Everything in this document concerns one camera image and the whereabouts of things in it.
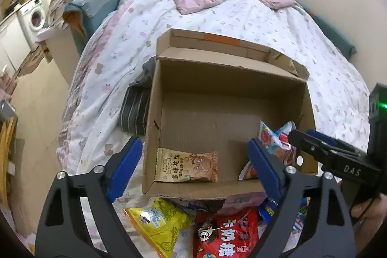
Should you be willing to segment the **right hand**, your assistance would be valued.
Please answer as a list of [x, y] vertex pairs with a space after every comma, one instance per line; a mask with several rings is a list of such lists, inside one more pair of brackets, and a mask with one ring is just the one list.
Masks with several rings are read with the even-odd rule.
[[380, 194], [373, 202], [367, 200], [355, 205], [351, 210], [352, 217], [361, 218], [361, 227], [355, 233], [356, 245], [364, 248], [375, 236], [386, 218], [386, 195]]

